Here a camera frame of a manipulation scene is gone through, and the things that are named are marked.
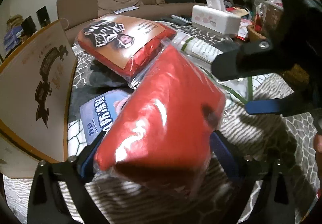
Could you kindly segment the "person right hand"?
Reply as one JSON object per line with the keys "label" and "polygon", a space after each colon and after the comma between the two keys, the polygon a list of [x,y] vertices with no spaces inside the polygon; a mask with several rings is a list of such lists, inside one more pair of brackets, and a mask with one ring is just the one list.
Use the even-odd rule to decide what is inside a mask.
{"label": "person right hand", "polygon": [[315,157],[317,162],[321,162],[322,156],[322,135],[316,134],[313,141],[313,147],[315,150]]}

